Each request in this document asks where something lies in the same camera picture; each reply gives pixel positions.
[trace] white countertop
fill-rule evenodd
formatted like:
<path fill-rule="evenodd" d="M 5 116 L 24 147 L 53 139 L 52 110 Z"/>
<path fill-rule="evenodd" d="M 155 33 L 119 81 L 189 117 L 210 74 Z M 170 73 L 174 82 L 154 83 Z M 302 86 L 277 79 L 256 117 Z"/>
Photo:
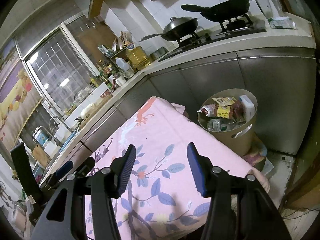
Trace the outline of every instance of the white countertop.
<path fill-rule="evenodd" d="M 268 47 L 304 47 L 316 48 L 315 39 L 310 22 L 285 13 L 296 23 L 296 30 L 285 29 L 271 29 L 267 19 L 262 16 L 256 16 L 259 19 L 265 20 L 266 32 L 254 33 L 234 38 L 225 39 L 222 41 L 213 42 L 195 49 L 191 49 L 184 53 L 178 54 L 170 59 L 158 62 L 154 61 L 145 69 L 136 73 L 123 86 L 119 87 L 114 93 L 113 97 L 91 118 L 91 120 L 73 137 L 69 145 L 60 153 L 59 157 L 52 164 L 44 179 L 54 171 L 56 171 L 67 158 L 73 148 L 79 143 L 83 136 L 90 130 L 90 128 L 135 84 L 137 84 L 144 76 L 154 73 L 156 71 L 169 68 L 178 64 L 182 64 L 195 59 L 210 57 L 218 54 L 240 51 L 246 49 L 268 48 Z"/>

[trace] frying pan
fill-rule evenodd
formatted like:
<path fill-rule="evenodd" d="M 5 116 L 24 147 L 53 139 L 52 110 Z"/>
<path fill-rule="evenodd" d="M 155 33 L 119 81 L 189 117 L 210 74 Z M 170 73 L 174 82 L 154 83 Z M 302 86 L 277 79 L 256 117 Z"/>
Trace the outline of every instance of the frying pan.
<path fill-rule="evenodd" d="M 163 33 L 152 34 L 143 37 L 140 41 L 160 36 L 166 41 L 177 41 L 182 37 L 193 33 L 198 27 L 197 18 L 191 17 L 172 17 L 171 22 L 164 27 Z"/>
<path fill-rule="evenodd" d="M 223 22 L 225 20 L 242 16 L 249 10 L 249 0 L 228 0 L 212 7 L 201 7 L 192 4 L 183 4 L 181 9 L 188 12 L 201 12 L 200 14 L 212 22 Z"/>

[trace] bolt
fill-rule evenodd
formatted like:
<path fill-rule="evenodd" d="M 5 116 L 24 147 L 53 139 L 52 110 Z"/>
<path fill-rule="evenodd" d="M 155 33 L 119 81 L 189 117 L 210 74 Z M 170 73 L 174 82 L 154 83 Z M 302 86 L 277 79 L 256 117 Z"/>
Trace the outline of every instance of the bolt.
<path fill-rule="evenodd" d="M 252 174 L 249 174 L 249 175 L 247 176 L 247 179 L 248 179 L 249 181 L 254 181 L 254 180 L 256 179 L 256 177 L 255 177 L 254 175 L 252 175 Z"/>
<path fill-rule="evenodd" d="M 74 174 L 69 174 L 67 180 L 73 180 L 76 176 Z"/>
<path fill-rule="evenodd" d="M 219 173 L 221 172 L 221 168 L 218 167 L 218 166 L 214 166 L 214 167 L 212 168 L 212 172 L 213 172 L 213 173 L 216 173 L 216 174 L 219 174 Z"/>
<path fill-rule="evenodd" d="M 101 169 L 102 174 L 108 174 L 108 173 L 110 173 L 110 171 L 111 171 L 111 169 L 109 167 L 105 167 L 105 168 Z"/>

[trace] cutting board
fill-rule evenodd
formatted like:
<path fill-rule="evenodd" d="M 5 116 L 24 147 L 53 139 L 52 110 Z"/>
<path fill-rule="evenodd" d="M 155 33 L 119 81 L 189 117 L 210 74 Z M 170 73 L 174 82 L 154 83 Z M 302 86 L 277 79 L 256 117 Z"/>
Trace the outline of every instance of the cutting board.
<path fill-rule="evenodd" d="M 86 117 L 86 119 L 84 119 L 82 121 L 82 123 L 79 125 L 79 130 L 81 130 L 86 124 L 87 122 L 90 121 L 90 119 L 99 111 L 99 109 L 110 100 L 110 98 L 112 98 L 112 95 L 108 95 L 106 96 L 101 102 L 100 104 L 98 104 L 95 109 L 89 114 L 88 117 Z"/>
<path fill-rule="evenodd" d="M 46 168 L 51 161 L 49 155 L 47 155 L 39 144 L 36 144 L 36 147 L 32 151 L 32 155 L 44 168 Z"/>

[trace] cooking oil bottle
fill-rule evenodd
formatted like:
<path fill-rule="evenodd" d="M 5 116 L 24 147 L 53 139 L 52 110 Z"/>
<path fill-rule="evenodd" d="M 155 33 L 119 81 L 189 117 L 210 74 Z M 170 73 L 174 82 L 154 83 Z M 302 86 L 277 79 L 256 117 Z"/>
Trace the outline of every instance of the cooking oil bottle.
<path fill-rule="evenodd" d="M 143 48 L 137 43 L 131 43 L 125 50 L 127 57 L 130 59 L 132 66 L 138 70 L 144 69 L 152 63 L 152 59 L 147 56 Z"/>

